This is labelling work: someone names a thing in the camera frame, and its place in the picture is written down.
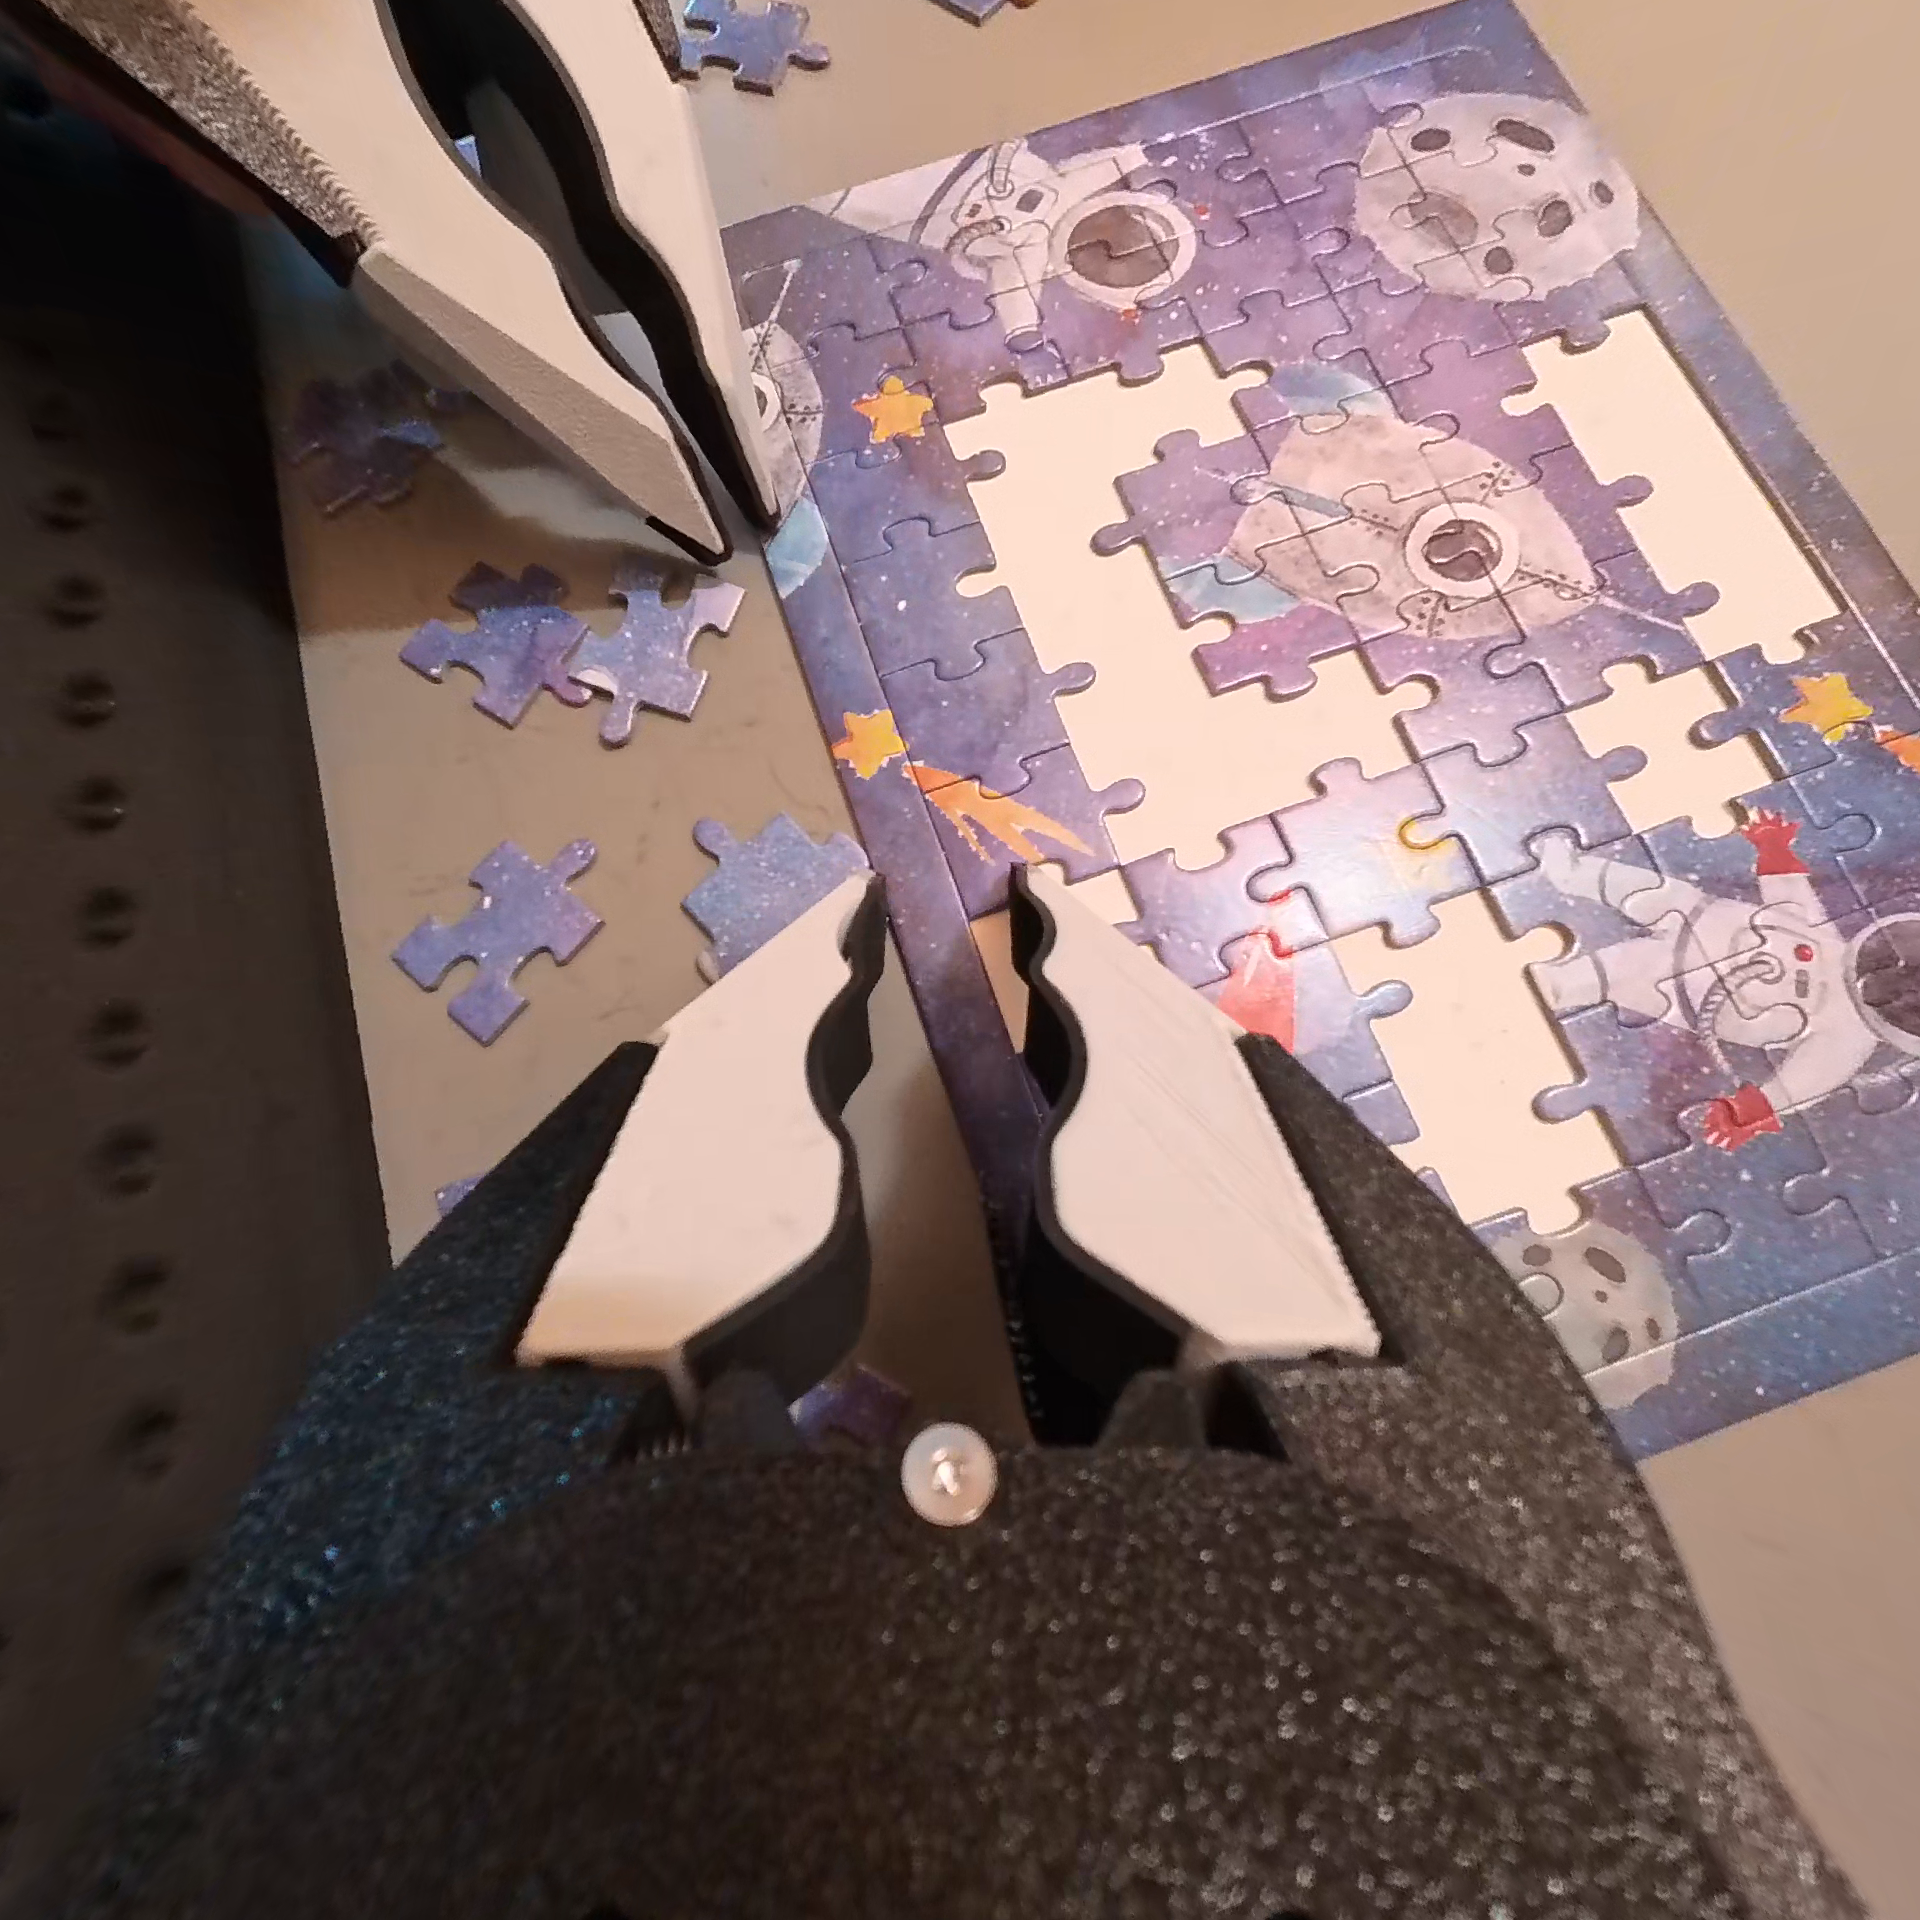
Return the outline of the space jigsaw puzzle board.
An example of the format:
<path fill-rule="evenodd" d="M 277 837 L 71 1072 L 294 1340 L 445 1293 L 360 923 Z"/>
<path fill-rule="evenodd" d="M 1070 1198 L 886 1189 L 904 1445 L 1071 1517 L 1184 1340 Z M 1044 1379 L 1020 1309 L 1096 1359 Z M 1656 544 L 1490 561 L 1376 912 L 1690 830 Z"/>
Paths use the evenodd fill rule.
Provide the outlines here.
<path fill-rule="evenodd" d="M 1917 1356 L 1917 593 L 1516 2 L 727 252 L 992 1219 L 1053 863 L 1451 1198 L 1638 1454 Z"/>

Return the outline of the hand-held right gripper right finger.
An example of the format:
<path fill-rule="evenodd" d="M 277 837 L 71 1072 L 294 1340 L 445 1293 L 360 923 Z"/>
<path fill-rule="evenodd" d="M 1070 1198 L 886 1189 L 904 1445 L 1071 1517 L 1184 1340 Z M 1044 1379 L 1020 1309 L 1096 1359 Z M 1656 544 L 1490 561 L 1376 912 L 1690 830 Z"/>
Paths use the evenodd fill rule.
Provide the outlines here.
<path fill-rule="evenodd" d="M 1008 881 L 1008 950 L 1044 1092 L 1020 1267 L 1035 1348 L 1096 1409 L 1155 1370 L 1376 1359 L 1244 1031 L 1039 869 Z"/>

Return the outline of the beige desk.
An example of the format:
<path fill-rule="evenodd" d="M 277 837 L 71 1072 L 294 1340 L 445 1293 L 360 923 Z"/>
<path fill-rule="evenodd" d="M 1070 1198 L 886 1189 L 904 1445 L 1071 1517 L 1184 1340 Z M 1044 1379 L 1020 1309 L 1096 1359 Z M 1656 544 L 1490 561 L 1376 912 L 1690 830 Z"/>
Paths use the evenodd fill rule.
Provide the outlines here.
<path fill-rule="evenodd" d="M 967 24 L 937 2 L 811 2 L 831 44 L 775 94 L 684 82 L 720 220 L 1207 77 L 1410 2 L 1029 2 Z M 1917 13 L 1907 2 L 1525 2 L 1572 91 L 1734 313 L 1790 411 L 1917 574 L 1917 361 L 1841 339 L 1866 298 L 1917 291 Z M 696 991 L 684 894 L 696 818 L 846 826 L 760 544 L 744 612 L 706 637 L 693 723 L 599 746 L 538 696 L 518 730 L 395 649 L 467 565 L 541 565 L 606 609 L 649 538 L 487 411 L 445 427 L 402 505 L 324 519 L 286 480 L 283 548 L 337 881 L 392 1251 L 440 1185 L 487 1167 L 624 1036 Z M 471 1043 L 395 974 L 395 937 L 467 901 L 491 844 L 591 837 L 606 930 L 538 960 L 529 1009 Z M 1790 1790 L 1880 1916 L 1917 1916 L 1917 1359 L 1755 1413 L 1646 1467 L 1728 1669 Z"/>

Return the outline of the blue jigsaw puzzle piece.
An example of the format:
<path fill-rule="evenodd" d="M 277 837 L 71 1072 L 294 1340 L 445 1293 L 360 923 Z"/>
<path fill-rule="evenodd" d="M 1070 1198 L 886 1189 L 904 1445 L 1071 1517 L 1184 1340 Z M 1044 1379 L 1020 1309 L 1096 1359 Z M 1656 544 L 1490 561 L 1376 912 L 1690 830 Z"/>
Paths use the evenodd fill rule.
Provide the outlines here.
<path fill-rule="evenodd" d="M 402 357 L 350 379 L 315 376 L 294 406 L 286 459 L 324 519 L 350 505 L 385 507 L 405 501 L 417 466 L 444 452 L 440 420 L 457 406 L 457 387 L 440 387 Z"/>
<path fill-rule="evenodd" d="M 681 77 L 727 68 L 733 89 L 770 94 L 790 68 L 823 70 L 831 49 L 811 38 L 811 13 L 793 0 L 684 0 L 681 2 Z"/>
<path fill-rule="evenodd" d="M 910 1394 L 867 1364 L 846 1364 L 804 1391 L 790 1413 L 815 1450 L 886 1450 L 910 1423 Z"/>
<path fill-rule="evenodd" d="M 423 990 L 440 990 L 453 963 L 471 963 L 475 976 L 452 997 L 445 1019 L 467 1031 L 471 1043 L 496 1043 L 496 1036 L 520 1015 L 518 969 L 545 950 L 569 963 L 595 930 L 599 912 L 573 894 L 595 859 L 591 837 L 576 837 L 538 863 L 518 844 L 491 849 L 471 869 L 480 894 L 457 923 L 426 917 L 395 946 L 392 963 Z"/>
<path fill-rule="evenodd" d="M 746 837 L 716 818 L 700 818 L 693 844 L 716 863 L 684 894 L 684 912 L 709 933 L 696 960 L 709 985 L 867 869 L 856 837 L 811 837 L 790 812 L 770 812 Z"/>
<path fill-rule="evenodd" d="M 732 628 L 744 589 L 715 572 L 624 553 L 611 593 L 621 602 L 621 623 L 613 633 L 579 633 L 569 655 L 569 686 L 611 700 L 599 746 L 624 746 L 640 711 L 693 717 L 706 687 L 706 666 L 693 666 L 693 644 L 709 628 Z"/>
<path fill-rule="evenodd" d="M 590 624 L 564 609 L 564 574 L 541 565 L 527 565 L 518 574 L 471 565 L 452 602 L 471 612 L 471 628 L 423 623 L 402 646 L 402 662 L 426 681 L 444 681 L 445 666 L 475 670 L 475 711 L 502 725 L 518 725 L 538 694 L 590 703 L 591 687 L 569 670 Z"/>

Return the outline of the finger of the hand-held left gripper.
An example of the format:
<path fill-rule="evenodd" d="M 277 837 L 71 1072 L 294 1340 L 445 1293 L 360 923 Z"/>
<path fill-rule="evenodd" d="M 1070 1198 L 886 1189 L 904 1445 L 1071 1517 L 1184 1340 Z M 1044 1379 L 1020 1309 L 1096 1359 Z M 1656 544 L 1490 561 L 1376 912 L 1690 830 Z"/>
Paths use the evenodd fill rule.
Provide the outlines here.
<path fill-rule="evenodd" d="M 667 411 L 613 371 L 541 240 L 445 147 L 385 9 L 213 0 L 196 15 L 342 186 L 360 233 L 360 301 L 689 553 L 720 561 L 720 522 Z"/>
<path fill-rule="evenodd" d="M 681 82 L 674 2 L 518 0 L 502 91 L 554 177 L 590 328 L 649 399 L 689 480 L 755 528 L 779 522 L 755 376 Z"/>

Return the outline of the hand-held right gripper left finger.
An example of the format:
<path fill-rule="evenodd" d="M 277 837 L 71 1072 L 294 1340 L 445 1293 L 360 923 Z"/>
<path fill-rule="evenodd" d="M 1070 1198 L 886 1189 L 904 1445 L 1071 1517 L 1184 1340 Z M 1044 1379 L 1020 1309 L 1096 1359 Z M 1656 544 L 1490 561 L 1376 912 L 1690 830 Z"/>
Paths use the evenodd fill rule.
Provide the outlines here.
<path fill-rule="evenodd" d="M 514 1359 L 649 1370 L 681 1413 L 732 1374 L 779 1409 L 867 1314 L 841 1109 L 872 1070 L 886 898 L 856 871 L 660 1027 Z"/>

